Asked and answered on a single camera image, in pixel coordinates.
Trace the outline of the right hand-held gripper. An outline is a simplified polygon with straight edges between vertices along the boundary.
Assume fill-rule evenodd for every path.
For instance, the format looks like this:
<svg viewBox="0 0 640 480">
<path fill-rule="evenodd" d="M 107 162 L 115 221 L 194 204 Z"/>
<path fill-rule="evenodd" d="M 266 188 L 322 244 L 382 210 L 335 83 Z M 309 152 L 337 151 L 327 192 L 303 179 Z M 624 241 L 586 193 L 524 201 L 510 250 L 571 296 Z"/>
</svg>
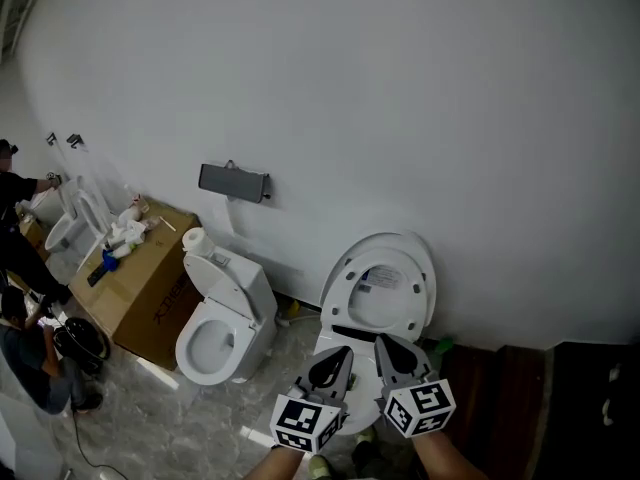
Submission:
<svg viewBox="0 0 640 480">
<path fill-rule="evenodd" d="M 421 379 L 431 371 L 426 352 L 404 338 L 380 334 L 374 343 L 376 368 L 387 394 L 395 379 Z M 442 430 L 456 410 L 447 379 L 391 390 L 382 415 L 405 438 Z"/>
</svg>

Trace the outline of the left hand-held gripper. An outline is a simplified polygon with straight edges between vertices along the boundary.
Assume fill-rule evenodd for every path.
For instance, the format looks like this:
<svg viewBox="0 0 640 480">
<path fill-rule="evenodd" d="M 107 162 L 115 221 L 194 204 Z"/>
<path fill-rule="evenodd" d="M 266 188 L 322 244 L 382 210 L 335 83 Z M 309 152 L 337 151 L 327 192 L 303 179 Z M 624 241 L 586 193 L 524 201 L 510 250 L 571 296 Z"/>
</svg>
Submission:
<svg viewBox="0 0 640 480">
<path fill-rule="evenodd" d="M 338 346 L 305 361 L 296 383 L 305 389 L 325 389 L 327 398 L 296 385 L 280 394 L 270 420 L 276 445 L 306 453 L 319 453 L 326 446 L 348 415 L 343 400 L 353 360 L 349 346 Z"/>
</svg>

